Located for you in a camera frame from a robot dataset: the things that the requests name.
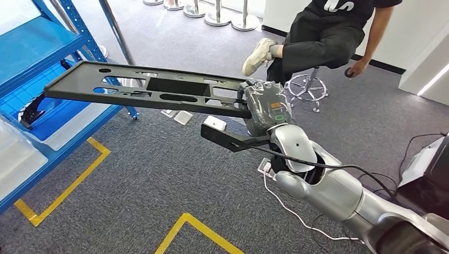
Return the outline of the person's left hand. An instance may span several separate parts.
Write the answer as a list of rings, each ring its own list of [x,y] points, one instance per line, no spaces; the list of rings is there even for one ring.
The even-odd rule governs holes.
[[[345,70],[345,76],[347,78],[354,78],[364,72],[369,64],[369,60],[361,59],[354,63],[351,67]]]

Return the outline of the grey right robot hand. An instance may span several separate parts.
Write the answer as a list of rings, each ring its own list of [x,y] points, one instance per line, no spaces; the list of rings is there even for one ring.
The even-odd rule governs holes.
[[[264,136],[272,127],[291,122],[291,107],[280,83],[246,79],[239,84],[238,99],[244,99],[251,113],[245,119],[248,133],[253,137]]]

